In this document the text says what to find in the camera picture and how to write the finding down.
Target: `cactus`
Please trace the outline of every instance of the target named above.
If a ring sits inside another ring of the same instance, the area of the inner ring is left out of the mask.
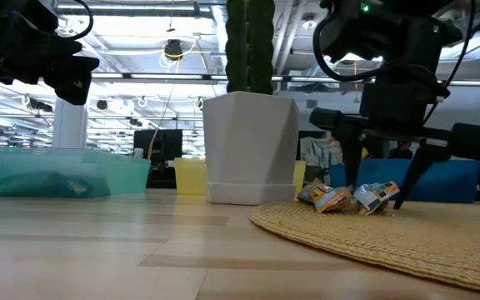
[[[228,0],[228,92],[272,94],[273,0]]]

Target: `desk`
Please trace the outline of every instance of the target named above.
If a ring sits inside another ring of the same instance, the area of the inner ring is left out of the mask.
[[[0,198],[0,299],[480,299],[252,225],[172,190]]]

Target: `yellow container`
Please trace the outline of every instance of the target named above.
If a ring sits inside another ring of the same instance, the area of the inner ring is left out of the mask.
[[[175,178],[178,195],[207,194],[207,165],[204,159],[175,158]]]
[[[303,188],[306,168],[307,165],[304,161],[296,161],[296,167],[293,173],[293,184],[296,186],[295,196],[297,196]],[[207,165],[204,159],[175,158],[175,177],[178,195],[207,195],[208,176]]]
[[[296,161],[296,167],[293,170],[293,184],[296,186],[296,198],[303,189],[305,181],[305,172],[307,171],[307,163],[305,161]]]

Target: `woven round rug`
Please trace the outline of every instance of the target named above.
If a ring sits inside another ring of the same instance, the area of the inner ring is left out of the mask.
[[[359,216],[287,202],[256,207],[250,219],[332,253],[480,290],[480,204],[405,202],[400,210]]]

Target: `white square planter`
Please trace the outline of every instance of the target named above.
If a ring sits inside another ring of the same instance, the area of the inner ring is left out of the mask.
[[[231,92],[205,101],[208,201],[292,200],[298,118],[296,103],[284,97]]]

